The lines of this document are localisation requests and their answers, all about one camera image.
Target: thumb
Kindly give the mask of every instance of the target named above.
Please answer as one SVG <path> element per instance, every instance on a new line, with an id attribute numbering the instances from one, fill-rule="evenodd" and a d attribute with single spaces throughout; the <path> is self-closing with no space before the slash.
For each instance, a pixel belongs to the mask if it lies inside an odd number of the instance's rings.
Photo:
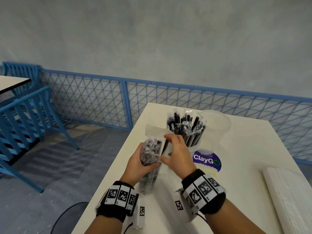
<path id="1" fill-rule="evenodd" d="M 170 163 L 170 158 L 168 157 L 165 157 L 165 156 L 160 156 L 160 161 L 164 164 L 166 164 L 167 166 L 169 166 L 169 163 Z"/>
<path id="2" fill-rule="evenodd" d="M 145 167 L 144 167 L 145 172 L 146 172 L 146 173 L 149 173 L 149 172 L 151 172 L 152 170 L 155 170 L 155 169 L 159 168 L 160 165 L 161 165 L 161 163 L 153 163 L 153 164 L 151 164 L 151 165 L 145 166 Z"/>

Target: wristband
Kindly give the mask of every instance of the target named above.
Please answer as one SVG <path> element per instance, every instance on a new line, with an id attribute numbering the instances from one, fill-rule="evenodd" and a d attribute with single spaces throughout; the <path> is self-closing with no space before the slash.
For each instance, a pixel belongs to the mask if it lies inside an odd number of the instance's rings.
<path id="1" fill-rule="evenodd" d="M 182 180 L 184 189 L 183 197 L 195 214 L 217 213 L 226 198 L 225 189 L 210 175 L 197 169 Z"/>
<path id="2" fill-rule="evenodd" d="M 132 185 L 115 181 L 96 207 L 96 216 L 115 217 L 124 222 L 126 215 L 133 214 L 137 199 L 138 193 Z"/>

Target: plastic cup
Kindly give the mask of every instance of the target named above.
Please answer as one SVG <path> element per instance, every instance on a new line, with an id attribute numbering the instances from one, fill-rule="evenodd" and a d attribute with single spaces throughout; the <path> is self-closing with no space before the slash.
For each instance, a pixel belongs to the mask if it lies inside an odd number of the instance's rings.
<path id="1" fill-rule="evenodd" d="M 220 144 L 225 133 L 231 128 L 231 120 L 227 115 L 215 110 L 205 110 L 200 113 L 206 120 L 206 128 L 199 143 L 205 144 L 207 149 L 212 151 Z"/>

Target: floor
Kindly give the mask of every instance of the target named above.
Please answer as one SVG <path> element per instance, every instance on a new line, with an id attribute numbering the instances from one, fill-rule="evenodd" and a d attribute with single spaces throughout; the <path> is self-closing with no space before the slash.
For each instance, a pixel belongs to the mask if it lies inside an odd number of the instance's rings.
<path id="1" fill-rule="evenodd" d="M 90 201 L 129 131 L 92 125 L 68 129 L 79 150 L 59 134 L 49 135 L 14 167 L 45 188 L 42 194 L 20 180 L 0 179 L 0 233 L 49 234 L 68 207 Z"/>

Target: white table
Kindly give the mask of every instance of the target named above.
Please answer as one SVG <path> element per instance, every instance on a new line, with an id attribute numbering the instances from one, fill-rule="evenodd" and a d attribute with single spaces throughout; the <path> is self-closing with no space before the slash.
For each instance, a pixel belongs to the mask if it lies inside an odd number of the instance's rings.
<path id="1" fill-rule="evenodd" d="M 146 124 L 165 128 L 166 113 L 173 108 L 176 107 L 147 104 L 72 234 L 83 234 L 91 224 L 95 218 L 94 208 L 104 192 L 114 181 L 119 180 L 139 142 L 146 140 Z M 273 166 L 298 173 L 301 171 L 268 121 L 230 115 L 229 118 L 232 127 L 223 137 L 221 146 L 214 151 L 222 162 L 216 180 L 227 189 L 227 198 L 267 234 L 283 233 L 262 170 Z M 154 193 L 145 199 L 145 228 L 139 231 L 129 228 L 127 234 L 212 233 L 201 218 L 183 224 L 172 215 L 176 208 L 169 200 L 171 193 L 180 187 L 181 180 L 163 164 Z"/>
<path id="2" fill-rule="evenodd" d="M 0 94 L 30 82 L 29 78 L 0 75 Z"/>

